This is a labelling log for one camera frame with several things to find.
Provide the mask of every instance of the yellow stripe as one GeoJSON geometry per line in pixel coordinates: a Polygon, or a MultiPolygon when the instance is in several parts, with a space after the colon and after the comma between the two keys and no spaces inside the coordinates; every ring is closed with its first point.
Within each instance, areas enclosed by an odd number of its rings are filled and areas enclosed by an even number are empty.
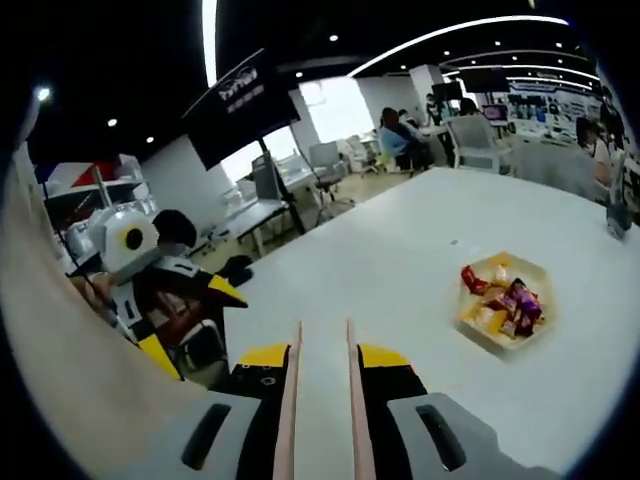
{"type": "Polygon", "coordinates": [[[367,367],[400,367],[409,365],[409,360],[386,348],[361,343],[362,363],[367,367]]]}
{"type": "Polygon", "coordinates": [[[138,343],[140,349],[149,355],[158,365],[164,368],[173,378],[180,380],[180,374],[173,366],[167,352],[162,348],[156,335],[151,335],[138,343]]]}
{"type": "Polygon", "coordinates": [[[213,288],[214,290],[219,290],[222,293],[226,293],[231,298],[235,298],[240,302],[246,304],[247,301],[238,293],[238,291],[231,286],[231,284],[219,275],[214,275],[211,281],[209,282],[209,288],[213,288]]]}
{"type": "Polygon", "coordinates": [[[288,346],[288,344],[282,343],[268,347],[252,348],[240,358],[238,363],[255,367],[282,367],[284,365],[284,354],[288,346]]]}

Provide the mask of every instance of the white curved surface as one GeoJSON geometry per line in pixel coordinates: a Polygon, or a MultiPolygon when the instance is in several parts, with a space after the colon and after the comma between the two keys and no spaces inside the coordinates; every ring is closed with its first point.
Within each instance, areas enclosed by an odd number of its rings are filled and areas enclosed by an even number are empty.
{"type": "Polygon", "coordinates": [[[506,454],[564,473],[630,373],[638,265],[638,228],[614,240],[596,204],[512,178],[435,169],[257,262],[241,288],[249,309],[227,312],[231,360],[291,338],[295,320],[304,323],[297,478],[353,478],[347,318],[359,342],[399,350],[429,391],[491,425],[506,454]],[[560,313],[510,361],[452,326],[460,267],[501,250],[550,272],[560,313]]]}

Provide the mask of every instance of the ceiling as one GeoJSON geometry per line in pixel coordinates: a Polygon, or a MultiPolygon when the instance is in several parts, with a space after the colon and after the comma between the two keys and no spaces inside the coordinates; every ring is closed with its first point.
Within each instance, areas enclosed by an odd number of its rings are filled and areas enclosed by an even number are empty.
{"type": "MultiPolygon", "coordinates": [[[[144,159],[175,138],[179,118],[207,88],[201,1],[67,0],[63,6],[43,2],[31,28],[40,39],[36,85],[48,86],[51,96],[41,104],[30,138],[32,158],[95,161],[122,152],[144,159]],[[117,119],[116,126],[108,127],[109,119],[117,119]],[[148,137],[153,142],[147,143],[148,137]]],[[[218,77],[264,47],[288,86],[295,88],[300,81],[345,75],[397,45],[443,27],[535,13],[526,0],[394,0],[393,8],[381,8],[372,0],[218,0],[218,77]],[[331,35],[338,40],[331,42],[331,35]]],[[[476,57],[477,65],[559,65],[560,58],[563,67],[594,73],[592,63],[569,56],[584,56],[576,50],[578,44],[576,33],[561,25],[476,26],[414,45],[359,76],[402,72],[403,65],[410,69],[425,63],[448,63],[455,69],[471,65],[471,58],[461,57],[484,53],[491,56],[476,57]],[[563,47],[557,48],[557,42],[563,47]],[[522,52],[500,53],[514,50],[522,52]]],[[[585,80],[574,77],[565,78],[585,80]]]]}

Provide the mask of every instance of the window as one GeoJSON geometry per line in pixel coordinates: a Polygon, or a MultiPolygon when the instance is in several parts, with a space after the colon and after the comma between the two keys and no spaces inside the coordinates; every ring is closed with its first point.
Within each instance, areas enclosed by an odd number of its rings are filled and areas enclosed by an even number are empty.
{"type": "Polygon", "coordinates": [[[370,132],[375,127],[357,80],[329,78],[300,85],[313,126],[322,143],[370,132]]]}
{"type": "MultiPolygon", "coordinates": [[[[271,132],[264,138],[264,143],[275,160],[281,160],[293,155],[297,151],[296,141],[293,138],[290,127],[282,127],[271,132]]],[[[251,142],[237,152],[225,158],[220,164],[232,182],[251,173],[251,162],[262,155],[262,149],[258,142],[251,142]]]]}

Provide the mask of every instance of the gray chair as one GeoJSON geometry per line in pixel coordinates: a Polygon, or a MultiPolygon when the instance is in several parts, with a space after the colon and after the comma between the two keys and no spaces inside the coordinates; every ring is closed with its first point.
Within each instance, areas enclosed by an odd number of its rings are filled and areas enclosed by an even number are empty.
{"type": "Polygon", "coordinates": [[[261,200],[280,200],[280,189],[278,188],[273,159],[268,155],[261,155],[251,163],[251,167],[257,197],[261,200]]]}
{"type": "Polygon", "coordinates": [[[320,211],[316,225],[320,224],[322,216],[328,212],[329,204],[325,203],[324,195],[328,194],[331,203],[354,206],[351,198],[336,199],[334,190],[337,185],[349,174],[347,162],[342,160],[342,154],[338,150],[337,142],[319,143],[309,149],[309,164],[318,177],[316,187],[320,191],[320,211]]]}

